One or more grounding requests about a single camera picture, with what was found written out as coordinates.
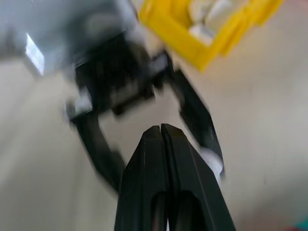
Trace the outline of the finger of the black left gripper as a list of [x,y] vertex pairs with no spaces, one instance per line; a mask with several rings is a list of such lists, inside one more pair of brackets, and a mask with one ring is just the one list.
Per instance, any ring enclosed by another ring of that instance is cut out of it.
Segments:
[[223,155],[210,112],[181,70],[172,77],[172,89],[180,103],[180,116],[200,148],[210,150],[221,166],[219,176],[225,176]]
[[81,115],[71,120],[96,170],[116,193],[120,191],[124,161],[118,151],[111,150],[97,116]]

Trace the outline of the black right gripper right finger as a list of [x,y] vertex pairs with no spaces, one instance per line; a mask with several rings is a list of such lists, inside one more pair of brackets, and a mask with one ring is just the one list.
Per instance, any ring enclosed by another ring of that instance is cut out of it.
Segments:
[[235,225],[213,171],[183,131],[161,125],[170,182],[172,231],[234,231]]

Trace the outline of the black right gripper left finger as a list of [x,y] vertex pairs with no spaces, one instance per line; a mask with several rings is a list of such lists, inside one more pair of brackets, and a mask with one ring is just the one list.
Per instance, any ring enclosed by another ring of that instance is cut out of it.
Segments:
[[165,231],[169,182],[159,126],[147,129],[123,171],[116,231]]

